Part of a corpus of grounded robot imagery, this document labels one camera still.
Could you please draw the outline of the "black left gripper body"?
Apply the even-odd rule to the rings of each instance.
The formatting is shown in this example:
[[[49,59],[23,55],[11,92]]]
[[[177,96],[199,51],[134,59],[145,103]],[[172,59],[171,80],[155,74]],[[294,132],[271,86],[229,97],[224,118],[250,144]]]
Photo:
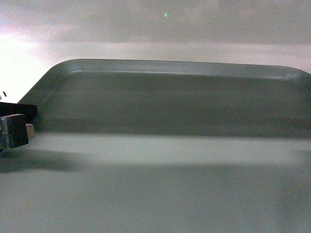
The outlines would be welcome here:
[[[0,118],[0,150],[12,149],[28,144],[28,134],[23,114]]]

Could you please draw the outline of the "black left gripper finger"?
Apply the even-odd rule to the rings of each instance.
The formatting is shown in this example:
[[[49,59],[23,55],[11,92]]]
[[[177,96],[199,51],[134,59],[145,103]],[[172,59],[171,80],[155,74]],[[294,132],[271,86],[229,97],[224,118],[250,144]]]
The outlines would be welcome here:
[[[32,121],[37,115],[37,107],[31,104],[0,103],[0,116],[23,114],[25,121]]]

